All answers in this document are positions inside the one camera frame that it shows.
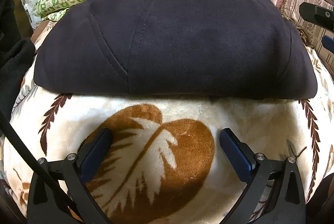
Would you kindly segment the black coat with fur collar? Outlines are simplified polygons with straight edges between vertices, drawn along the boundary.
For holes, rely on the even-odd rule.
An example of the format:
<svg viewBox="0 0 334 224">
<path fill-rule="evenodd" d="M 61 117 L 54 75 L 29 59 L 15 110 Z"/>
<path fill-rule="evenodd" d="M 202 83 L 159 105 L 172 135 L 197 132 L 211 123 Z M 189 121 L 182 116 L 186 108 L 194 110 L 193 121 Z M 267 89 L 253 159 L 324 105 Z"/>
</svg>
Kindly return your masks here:
<svg viewBox="0 0 334 224">
<path fill-rule="evenodd" d="M 38 50 L 52 92 L 313 98 L 309 54 L 270 0 L 87 0 Z"/>
</svg>

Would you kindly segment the striped beige sofa cushion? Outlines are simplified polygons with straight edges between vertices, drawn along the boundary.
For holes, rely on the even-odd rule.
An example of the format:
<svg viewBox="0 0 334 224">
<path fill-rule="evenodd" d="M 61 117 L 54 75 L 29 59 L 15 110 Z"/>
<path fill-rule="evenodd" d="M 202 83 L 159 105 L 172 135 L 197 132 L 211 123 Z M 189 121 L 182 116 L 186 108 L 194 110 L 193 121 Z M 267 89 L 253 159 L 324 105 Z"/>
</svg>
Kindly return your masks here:
<svg viewBox="0 0 334 224">
<path fill-rule="evenodd" d="M 303 2 L 331 11 L 333 11 L 333 6 L 325 0 L 284 0 L 280 7 L 282 15 L 290 20 L 298 29 L 302 30 L 302 34 L 307 37 L 306 45 L 316 51 L 322 64 L 324 64 L 331 77 L 333 77 L 333 53 L 327 50 L 321 42 L 323 36 L 329 36 L 333 39 L 333 32 L 304 20 L 299 13 L 300 5 Z"/>
</svg>

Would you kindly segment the floral plush bed blanket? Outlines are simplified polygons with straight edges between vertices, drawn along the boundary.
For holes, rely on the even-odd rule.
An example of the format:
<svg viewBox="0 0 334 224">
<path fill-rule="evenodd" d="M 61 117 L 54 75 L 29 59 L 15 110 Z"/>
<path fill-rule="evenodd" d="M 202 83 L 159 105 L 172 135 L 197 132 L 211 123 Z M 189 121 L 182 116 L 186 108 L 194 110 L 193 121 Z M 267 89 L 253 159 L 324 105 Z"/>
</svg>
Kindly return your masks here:
<svg viewBox="0 0 334 224">
<path fill-rule="evenodd" d="M 229 127 L 272 159 L 293 157 L 310 200 L 333 170 L 333 81 L 298 26 L 318 80 L 313 99 L 131 99 L 59 95 L 23 82 L 11 124 L 36 157 L 64 159 L 101 128 L 113 143 L 87 188 L 113 223 L 216 223 L 243 183 L 219 146 Z"/>
</svg>

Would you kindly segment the person in black jacket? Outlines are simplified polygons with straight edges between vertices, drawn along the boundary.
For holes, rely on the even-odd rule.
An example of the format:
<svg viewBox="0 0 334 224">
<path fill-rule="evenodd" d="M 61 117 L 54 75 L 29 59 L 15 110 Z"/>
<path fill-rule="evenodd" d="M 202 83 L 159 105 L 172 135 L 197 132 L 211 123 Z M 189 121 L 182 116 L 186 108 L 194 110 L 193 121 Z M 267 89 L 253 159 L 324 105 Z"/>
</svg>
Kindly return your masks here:
<svg viewBox="0 0 334 224">
<path fill-rule="evenodd" d="M 7 121 L 35 54 L 30 38 L 19 32 L 14 10 L 13 0 L 1 0 L 1 119 Z"/>
</svg>

